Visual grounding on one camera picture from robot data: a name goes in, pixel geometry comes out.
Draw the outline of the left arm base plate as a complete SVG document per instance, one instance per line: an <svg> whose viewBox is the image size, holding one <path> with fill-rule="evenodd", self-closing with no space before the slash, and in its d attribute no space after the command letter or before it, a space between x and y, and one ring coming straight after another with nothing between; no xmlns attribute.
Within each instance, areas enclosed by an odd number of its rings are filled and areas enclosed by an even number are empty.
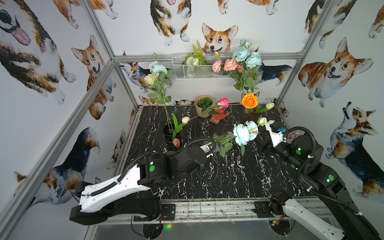
<svg viewBox="0 0 384 240"><path fill-rule="evenodd" d="M141 218L134 216L133 222L151 222L151 221L173 221L176 216L175 204L162 204L161 210L155 212L149 217Z"/></svg>

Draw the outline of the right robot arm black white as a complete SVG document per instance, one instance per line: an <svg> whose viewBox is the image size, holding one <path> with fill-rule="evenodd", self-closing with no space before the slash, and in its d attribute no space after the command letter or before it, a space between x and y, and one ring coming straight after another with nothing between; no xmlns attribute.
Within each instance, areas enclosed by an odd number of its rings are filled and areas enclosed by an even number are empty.
<svg viewBox="0 0 384 240"><path fill-rule="evenodd" d="M266 118L260 118L258 124L270 134L268 141L257 140L263 152L292 167L306 191L326 204L341 227L328 224L285 190L272 195L267 204L256 204L257 214L274 215L280 221L290 217L321 240L380 239L379 232L354 205L337 172L320 162L324 148L311 131L304 127L286 130L281 122Z"/></svg>

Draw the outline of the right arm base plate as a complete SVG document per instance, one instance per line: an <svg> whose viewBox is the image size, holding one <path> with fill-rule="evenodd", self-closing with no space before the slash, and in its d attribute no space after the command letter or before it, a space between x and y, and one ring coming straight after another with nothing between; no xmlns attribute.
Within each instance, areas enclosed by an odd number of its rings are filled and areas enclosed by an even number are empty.
<svg viewBox="0 0 384 240"><path fill-rule="evenodd" d="M284 212L282 206L276 202L263 201L254 202L254 213L260 218L275 217L280 218Z"/></svg>

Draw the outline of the light blue rose spray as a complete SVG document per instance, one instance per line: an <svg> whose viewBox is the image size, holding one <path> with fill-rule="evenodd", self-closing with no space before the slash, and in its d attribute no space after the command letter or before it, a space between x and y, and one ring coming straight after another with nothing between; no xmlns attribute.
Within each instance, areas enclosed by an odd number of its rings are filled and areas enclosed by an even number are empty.
<svg viewBox="0 0 384 240"><path fill-rule="evenodd" d="M259 134L259 127L264 126L267 119L262 117L256 122L246 121L244 124L235 124L231 132L223 135L213 135L213 139L219 146L219 154L225 157L234 145L239 146L241 155L245 154L245 146L256 139Z"/></svg>

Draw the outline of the magenta pink rose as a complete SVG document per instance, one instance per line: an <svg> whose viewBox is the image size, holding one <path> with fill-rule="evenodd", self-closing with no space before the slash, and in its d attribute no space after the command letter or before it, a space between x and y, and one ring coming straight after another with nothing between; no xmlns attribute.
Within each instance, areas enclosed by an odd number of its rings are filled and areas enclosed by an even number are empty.
<svg viewBox="0 0 384 240"><path fill-rule="evenodd" d="M226 97L223 97L218 102L213 102L213 104L207 110L203 109L203 112L207 111L208 114L211 115L213 110L227 108L229 104L230 101Z"/></svg>

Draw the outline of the blue and yellow rose spray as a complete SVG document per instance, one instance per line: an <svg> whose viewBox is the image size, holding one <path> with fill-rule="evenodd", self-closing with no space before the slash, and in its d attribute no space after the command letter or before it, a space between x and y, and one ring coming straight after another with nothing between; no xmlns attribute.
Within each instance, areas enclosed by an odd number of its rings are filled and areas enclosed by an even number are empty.
<svg viewBox="0 0 384 240"><path fill-rule="evenodd" d="M167 125L170 134L173 133L172 121L167 110L167 103L172 100L171 96L167 96L167 88L171 85L170 77L173 70L168 70L159 60L156 53L152 53L153 62L149 64L150 74L145 77L145 82L152 91L148 94L148 98L154 100L158 105L163 105L166 111Z"/></svg>

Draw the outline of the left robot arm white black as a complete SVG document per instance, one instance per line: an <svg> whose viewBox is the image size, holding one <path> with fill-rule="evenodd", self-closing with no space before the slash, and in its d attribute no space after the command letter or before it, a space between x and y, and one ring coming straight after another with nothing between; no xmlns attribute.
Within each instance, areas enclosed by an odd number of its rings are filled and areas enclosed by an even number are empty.
<svg viewBox="0 0 384 240"><path fill-rule="evenodd" d="M157 197L133 199L130 195L179 183L192 173L205 170L210 156L218 149L214 139L198 138L177 151L141 154L120 175L104 182L81 182L75 190L80 202L71 209L69 219L84 226L97 225L117 215L138 216L144 221L170 219Z"/></svg>

